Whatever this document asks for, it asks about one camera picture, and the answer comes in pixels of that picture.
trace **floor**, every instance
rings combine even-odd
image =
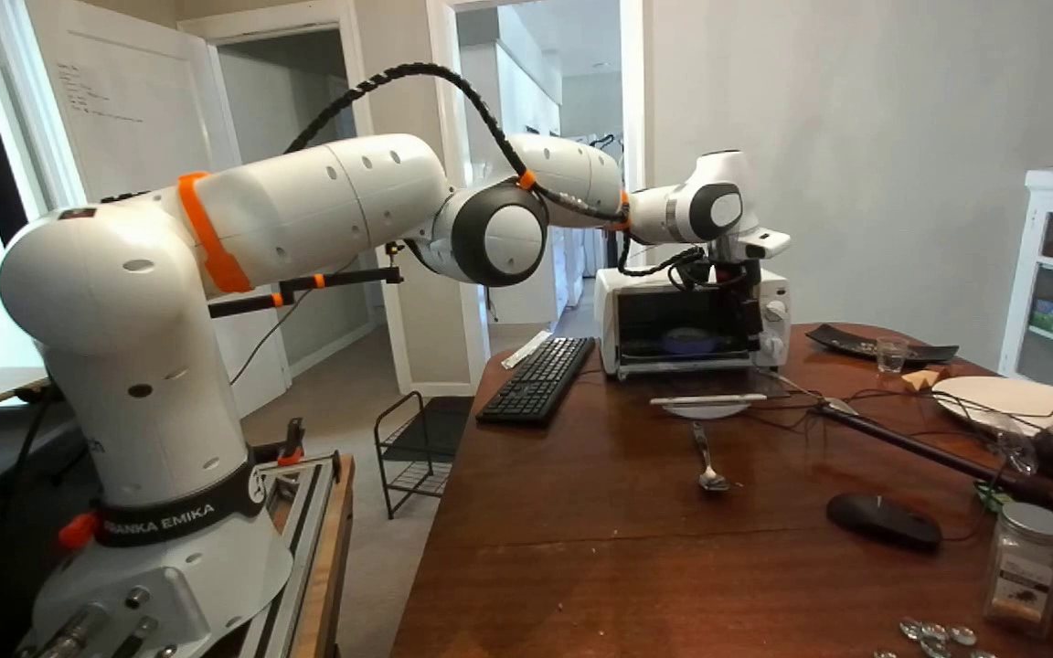
[[[497,327],[493,356],[527,345],[541,327]],[[595,336],[588,295],[565,313],[560,336]],[[434,518],[434,496],[409,496],[398,518],[385,515],[374,419],[398,397],[389,333],[378,328],[328,363],[307,369],[279,401],[244,419],[253,442],[281,437],[304,418],[307,452],[356,458],[356,525],[339,606],[339,654],[389,654]]]

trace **black keyboard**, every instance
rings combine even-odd
[[[566,397],[574,378],[588,363],[595,341],[588,336],[547,336],[493,392],[484,405],[484,424],[547,424]]]

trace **white door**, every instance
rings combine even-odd
[[[238,165],[214,45],[82,0],[31,0],[31,15],[88,197]],[[227,372],[253,358],[235,383],[240,413],[293,383],[273,322],[273,310],[216,322]]]

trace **cup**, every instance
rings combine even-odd
[[[878,369],[884,378],[900,378],[903,372],[903,363],[906,363],[906,345],[900,341],[878,341]]]

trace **gray wall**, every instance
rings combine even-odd
[[[646,182],[752,156],[803,322],[994,366],[1024,173],[1053,165],[1053,0],[646,5]]]
[[[240,161],[279,156],[299,128],[349,87],[338,34],[227,45],[223,77]],[[333,136],[352,136],[352,112],[315,143]],[[293,372],[318,366],[368,327],[378,327],[378,318],[367,286],[311,294],[281,327]]]

